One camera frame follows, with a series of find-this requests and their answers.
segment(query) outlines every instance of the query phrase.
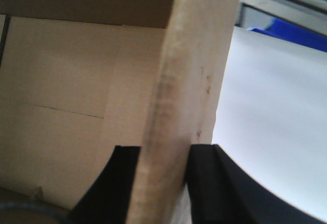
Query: white paper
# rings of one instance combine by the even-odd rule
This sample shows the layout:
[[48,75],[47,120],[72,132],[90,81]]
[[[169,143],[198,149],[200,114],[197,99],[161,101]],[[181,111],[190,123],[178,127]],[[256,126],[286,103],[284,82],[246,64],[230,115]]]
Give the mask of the white paper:
[[327,221],[327,53],[235,28],[213,143]]

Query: gray metal bar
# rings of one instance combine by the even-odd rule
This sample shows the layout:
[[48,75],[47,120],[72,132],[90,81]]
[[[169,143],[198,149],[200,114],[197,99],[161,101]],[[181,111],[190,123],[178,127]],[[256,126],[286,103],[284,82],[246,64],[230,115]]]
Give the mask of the gray metal bar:
[[327,36],[327,16],[287,0],[240,0],[242,3]]

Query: metal frame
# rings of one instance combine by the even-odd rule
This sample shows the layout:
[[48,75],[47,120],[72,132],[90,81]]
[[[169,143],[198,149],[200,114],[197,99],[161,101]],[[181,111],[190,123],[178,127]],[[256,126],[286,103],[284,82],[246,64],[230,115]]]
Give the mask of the metal frame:
[[250,6],[327,36],[325,0],[240,0],[240,2],[244,6]]

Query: blue plastic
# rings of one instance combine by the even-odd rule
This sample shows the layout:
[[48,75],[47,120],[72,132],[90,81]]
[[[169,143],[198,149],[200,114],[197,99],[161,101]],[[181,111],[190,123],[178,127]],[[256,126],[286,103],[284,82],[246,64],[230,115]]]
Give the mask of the blue plastic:
[[327,52],[326,36],[316,34],[279,18],[275,18],[273,24],[267,29],[254,27],[248,30]]

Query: black rubber piece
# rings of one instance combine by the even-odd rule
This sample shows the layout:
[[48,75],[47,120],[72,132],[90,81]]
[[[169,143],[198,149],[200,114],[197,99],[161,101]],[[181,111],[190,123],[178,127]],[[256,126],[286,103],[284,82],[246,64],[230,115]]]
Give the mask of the black rubber piece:
[[116,146],[87,193],[68,215],[76,224],[124,224],[140,147]]
[[192,145],[186,168],[193,224],[256,223],[212,145]]
[[186,169],[193,224],[324,224],[261,186],[218,145],[192,145]]

